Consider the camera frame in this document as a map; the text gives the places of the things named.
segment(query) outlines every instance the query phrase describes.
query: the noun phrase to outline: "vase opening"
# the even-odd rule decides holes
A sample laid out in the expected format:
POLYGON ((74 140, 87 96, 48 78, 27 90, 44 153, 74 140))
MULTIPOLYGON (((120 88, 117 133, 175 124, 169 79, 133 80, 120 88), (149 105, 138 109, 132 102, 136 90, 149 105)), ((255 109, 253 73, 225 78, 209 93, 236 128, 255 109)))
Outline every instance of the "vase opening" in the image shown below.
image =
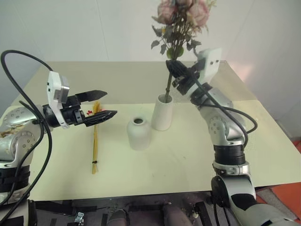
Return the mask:
POLYGON ((172 98, 170 95, 168 95, 168 97, 167 97, 167 102, 166 102, 166 100, 165 100, 165 94, 162 94, 162 95, 160 95, 160 96, 158 97, 158 100, 159 100, 160 102, 164 103, 164 104, 168 104, 168 103, 170 103, 170 102, 173 100, 173 98, 172 98))
POLYGON ((134 119, 134 123, 141 124, 141 123, 143 123, 143 119, 136 118, 136 119, 134 119))

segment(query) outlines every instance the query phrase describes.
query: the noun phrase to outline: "artificial rose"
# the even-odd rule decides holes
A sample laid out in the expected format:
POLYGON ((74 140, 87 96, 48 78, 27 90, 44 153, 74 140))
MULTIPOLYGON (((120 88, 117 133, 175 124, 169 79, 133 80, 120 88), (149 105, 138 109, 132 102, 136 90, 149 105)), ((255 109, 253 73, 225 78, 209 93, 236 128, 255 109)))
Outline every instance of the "artificial rose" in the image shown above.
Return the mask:
POLYGON ((163 0, 158 6, 158 17, 153 17, 154 20, 161 24, 172 24, 173 14, 176 11, 176 6, 172 5, 170 0, 163 0))
POLYGON ((190 6, 192 4, 192 0, 176 0, 177 4, 190 6))
POLYGON ((187 19, 196 27, 203 27, 209 18, 209 9, 205 0, 197 0, 187 11, 187 19))

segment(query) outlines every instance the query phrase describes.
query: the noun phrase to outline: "white tabletop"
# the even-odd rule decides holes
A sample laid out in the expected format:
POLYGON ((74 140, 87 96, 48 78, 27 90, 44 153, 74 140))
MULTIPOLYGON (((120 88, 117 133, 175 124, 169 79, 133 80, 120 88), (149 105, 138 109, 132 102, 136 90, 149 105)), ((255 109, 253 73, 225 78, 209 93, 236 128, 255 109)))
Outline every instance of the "white tabletop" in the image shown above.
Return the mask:
MULTIPOLYGON (((255 186, 301 181, 301 155, 258 100, 234 101, 254 117, 258 129, 245 150, 255 186)), ((152 130, 150 147, 134 151, 127 139, 127 122, 137 115, 151 119, 154 104, 105 105, 118 110, 99 127, 99 172, 92 175, 93 127, 71 126, 52 132, 49 164, 30 199, 66 200, 141 194, 211 190, 214 176, 213 146, 206 122, 189 103, 175 104, 169 130, 152 130)), ((91 105, 83 105, 86 112, 91 105)), ((45 138, 34 151, 31 177, 40 170, 47 153, 45 138)))

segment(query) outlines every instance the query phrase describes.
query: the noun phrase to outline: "small white vase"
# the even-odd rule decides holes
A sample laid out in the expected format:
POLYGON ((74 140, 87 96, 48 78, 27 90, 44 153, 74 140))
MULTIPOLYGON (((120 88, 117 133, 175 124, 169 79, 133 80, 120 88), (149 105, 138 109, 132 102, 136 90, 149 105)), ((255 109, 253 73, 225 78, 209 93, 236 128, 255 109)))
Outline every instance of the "small white vase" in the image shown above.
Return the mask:
POLYGON ((127 136, 131 148, 146 149, 151 141, 151 126, 144 117, 134 117, 127 124, 127 136))
POLYGON ((165 94, 157 98, 155 109, 151 118, 151 126, 160 131, 167 130, 173 117, 173 98, 168 96, 168 103, 165 103, 165 94))

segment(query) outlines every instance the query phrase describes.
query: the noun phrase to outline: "floor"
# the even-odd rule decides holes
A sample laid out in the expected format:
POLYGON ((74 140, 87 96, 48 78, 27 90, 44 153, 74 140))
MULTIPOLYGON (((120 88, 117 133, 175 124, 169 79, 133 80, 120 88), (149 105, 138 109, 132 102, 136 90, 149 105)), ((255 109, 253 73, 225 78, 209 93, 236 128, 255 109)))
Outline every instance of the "floor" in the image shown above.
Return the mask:
MULTIPOLYGON (((129 196, 112 199, 86 199, 74 200, 73 206, 97 206, 101 208, 96 212, 86 213, 84 220, 85 226, 103 226, 101 224, 103 214, 108 214, 108 217, 118 209, 124 209, 129 213, 130 226, 163 226, 162 213, 159 210, 137 211, 133 207, 137 206, 159 206, 162 204, 173 204, 179 206, 187 216, 189 216, 194 226, 202 226, 200 218, 192 216, 193 205, 197 202, 205 201, 209 197, 208 192, 198 193, 180 193, 180 194, 162 194, 162 195, 144 195, 144 196, 129 196)), ((226 226, 227 221, 223 209, 217 207, 218 218, 221 226, 226 226)), ((206 203, 208 215, 215 226, 214 212, 212 205, 206 203)), ((67 223, 73 222, 74 217, 54 214, 48 211, 37 210, 39 226, 66 226, 67 223)), ((236 220, 229 213, 229 218, 232 226, 238 226, 236 220)))

